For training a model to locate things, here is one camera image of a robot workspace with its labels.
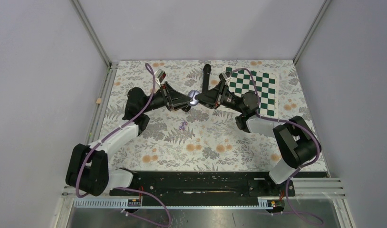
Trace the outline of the purple clip earbuds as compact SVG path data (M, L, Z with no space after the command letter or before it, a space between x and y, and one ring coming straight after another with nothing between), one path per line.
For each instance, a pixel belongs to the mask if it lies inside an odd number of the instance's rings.
M181 125L179 126L180 131L186 130L187 122L181 122Z

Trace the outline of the silver computer mouse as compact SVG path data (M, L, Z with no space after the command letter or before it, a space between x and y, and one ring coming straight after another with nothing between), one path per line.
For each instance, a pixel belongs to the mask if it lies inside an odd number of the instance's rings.
M188 96L191 98L191 101L188 103L189 106L196 106L198 105L199 101L196 99L196 96L199 95L200 92L197 90L191 90L188 93Z

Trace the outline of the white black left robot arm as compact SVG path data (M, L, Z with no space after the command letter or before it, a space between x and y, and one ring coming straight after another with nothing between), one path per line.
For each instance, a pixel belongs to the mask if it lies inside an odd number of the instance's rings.
M93 196L113 188L121 188L127 195L136 194L139 183L133 178L132 172L124 168L111 169L109 159L146 129L150 121L147 112L162 107L169 111L188 111L196 95L195 90L184 95L167 82L150 95L146 95L139 87L130 89L122 123L107 136L88 145L79 143L74 147L65 183Z

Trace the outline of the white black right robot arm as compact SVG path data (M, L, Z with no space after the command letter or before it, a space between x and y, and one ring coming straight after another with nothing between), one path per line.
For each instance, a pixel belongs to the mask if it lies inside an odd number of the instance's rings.
M301 168L314 163L320 156L322 147L302 117L282 120L260 116L257 113L260 98L255 92L236 96L221 81L213 89L194 94L192 98L195 103L211 109L222 105L240 112L235 118L240 130L275 138L281 159L269 171L269 180L264 184L269 195L278 195L283 190L285 181L294 177Z

